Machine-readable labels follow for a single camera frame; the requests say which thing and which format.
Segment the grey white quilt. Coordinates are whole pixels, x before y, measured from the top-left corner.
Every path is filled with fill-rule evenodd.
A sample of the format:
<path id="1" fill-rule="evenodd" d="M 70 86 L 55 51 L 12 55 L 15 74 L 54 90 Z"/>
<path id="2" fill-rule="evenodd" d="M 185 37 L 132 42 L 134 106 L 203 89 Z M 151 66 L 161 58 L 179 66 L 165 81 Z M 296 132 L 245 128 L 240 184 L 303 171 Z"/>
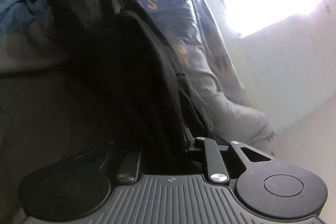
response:
<path id="1" fill-rule="evenodd" d="M 239 141 L 272 154 L 275 127 L 263 113 L 229 101 L 222 92 L 205 97 L 217 138 Z"/>

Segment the black garment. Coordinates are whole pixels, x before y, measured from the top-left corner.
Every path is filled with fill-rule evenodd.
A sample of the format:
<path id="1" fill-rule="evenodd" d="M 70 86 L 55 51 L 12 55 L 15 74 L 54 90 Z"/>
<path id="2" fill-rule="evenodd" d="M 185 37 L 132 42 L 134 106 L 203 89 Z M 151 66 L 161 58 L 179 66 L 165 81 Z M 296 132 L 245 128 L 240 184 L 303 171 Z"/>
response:
<path id="1" fill-rule="evenodd" d="M 209 115 L 145 9 L 136 0 L 48 3 L 67 83 L 118 149 L 141 152 L 147 173 L 190 172 L 185 129 L 212 137 Z"/>

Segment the teal garment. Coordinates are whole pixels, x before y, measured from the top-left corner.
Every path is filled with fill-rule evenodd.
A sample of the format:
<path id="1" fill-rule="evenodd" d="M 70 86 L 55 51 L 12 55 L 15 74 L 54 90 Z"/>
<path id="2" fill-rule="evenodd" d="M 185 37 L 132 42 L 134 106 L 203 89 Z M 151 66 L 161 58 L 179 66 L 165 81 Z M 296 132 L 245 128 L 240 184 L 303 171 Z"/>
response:
<path id="1" fill-rule="evenodd" d="M 47 14 L 47 0 L 1 0 L 1 34 L 23 34 Z"/>

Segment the blue hoodie with letters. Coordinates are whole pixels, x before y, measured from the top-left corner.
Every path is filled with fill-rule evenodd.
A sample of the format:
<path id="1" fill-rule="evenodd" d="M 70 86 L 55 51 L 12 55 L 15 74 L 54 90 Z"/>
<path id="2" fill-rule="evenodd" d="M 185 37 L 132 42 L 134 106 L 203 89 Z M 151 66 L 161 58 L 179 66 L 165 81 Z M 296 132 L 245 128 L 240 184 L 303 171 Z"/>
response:
<path id="1" fill-rule="evenodd" d="M 247 105 L 245 89 L 206 0 L 136 0 L 175 50 L 202 97 L 222 93 Z"/>

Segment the grey garment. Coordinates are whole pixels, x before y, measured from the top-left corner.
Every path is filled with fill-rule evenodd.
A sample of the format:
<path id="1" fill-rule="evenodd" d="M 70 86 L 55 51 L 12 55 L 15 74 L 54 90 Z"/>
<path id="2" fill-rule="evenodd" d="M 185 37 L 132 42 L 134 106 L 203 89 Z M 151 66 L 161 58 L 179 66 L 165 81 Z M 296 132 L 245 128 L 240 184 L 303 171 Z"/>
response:
<path id="1" fill-rule="evenodd" d="M 25 176 L 110 139 L 98 94 L 100 48 L 40 22 L 1 35 L 1 223 L 22 213 Z"/>

